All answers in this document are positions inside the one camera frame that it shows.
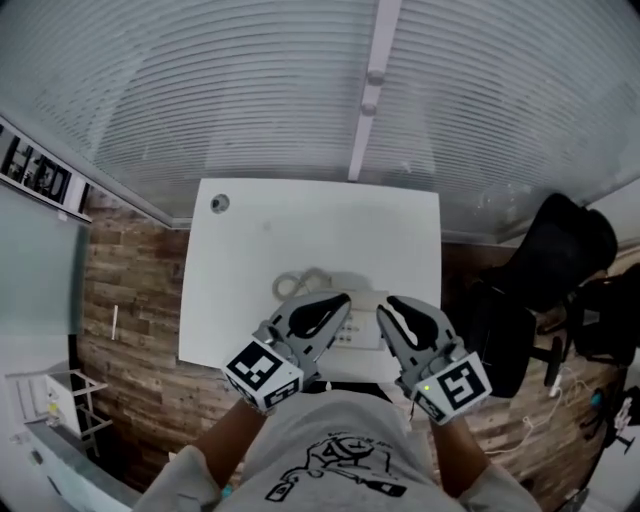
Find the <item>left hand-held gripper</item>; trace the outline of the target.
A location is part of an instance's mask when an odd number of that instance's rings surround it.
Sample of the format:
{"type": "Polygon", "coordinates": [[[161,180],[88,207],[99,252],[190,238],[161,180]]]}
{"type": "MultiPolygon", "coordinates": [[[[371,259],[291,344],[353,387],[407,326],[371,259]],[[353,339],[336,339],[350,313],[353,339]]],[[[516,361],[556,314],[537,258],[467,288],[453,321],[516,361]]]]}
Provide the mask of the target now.
{"type": "Polygon", "coordinates": [[[343,292],[317,291],[285,301],[223,367],[229,384],[252,408],[271,413],[319,377],[316,361],[351,310],[343,292]]]}

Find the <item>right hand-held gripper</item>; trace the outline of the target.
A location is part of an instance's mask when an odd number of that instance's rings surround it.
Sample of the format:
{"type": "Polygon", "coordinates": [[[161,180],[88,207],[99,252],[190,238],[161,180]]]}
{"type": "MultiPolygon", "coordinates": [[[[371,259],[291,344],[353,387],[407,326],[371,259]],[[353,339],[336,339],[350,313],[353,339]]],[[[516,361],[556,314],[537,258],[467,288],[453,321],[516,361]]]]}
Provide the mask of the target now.
{"type": "Polygon", "coordinates": [[[408,296],[390,295],[387,303],[404,321],[384,306],[376,310],[382,337],[402,368],[396,384],[435,424],[448,423],[492,393],[478,354],[454,338],[443,311],[408,296]],[[446,343],[438,350],[441,334],[446,343]],[[428,357],[431,350],[438,351],[428,357]]]}

